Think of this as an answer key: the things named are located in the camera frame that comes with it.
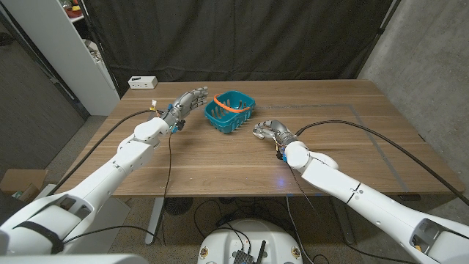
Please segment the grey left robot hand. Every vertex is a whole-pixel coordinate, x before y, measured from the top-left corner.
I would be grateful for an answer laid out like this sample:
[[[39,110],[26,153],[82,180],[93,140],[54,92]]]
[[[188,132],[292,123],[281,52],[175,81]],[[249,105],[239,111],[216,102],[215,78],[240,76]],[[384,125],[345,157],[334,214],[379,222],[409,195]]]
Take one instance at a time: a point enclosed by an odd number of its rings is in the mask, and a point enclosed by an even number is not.
[[[192,110],[204,105],[207,102],[207,96],[208,87],[200,87],[185,92],[179,96],[173,104],[169,105],[161,118],[168,124],[171,131],[175,128],[179,130],[182,120],[186,118]]]

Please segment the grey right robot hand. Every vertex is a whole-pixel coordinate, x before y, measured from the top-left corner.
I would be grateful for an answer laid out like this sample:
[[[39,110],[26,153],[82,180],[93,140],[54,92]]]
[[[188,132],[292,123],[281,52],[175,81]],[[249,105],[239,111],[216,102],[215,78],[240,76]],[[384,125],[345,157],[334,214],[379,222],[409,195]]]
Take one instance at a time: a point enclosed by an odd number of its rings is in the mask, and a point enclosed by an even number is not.
[[[259,139],[271,138],[278,147],[297,141],[296,136],[278,120],[267,120],[254,126],[253,135]]]

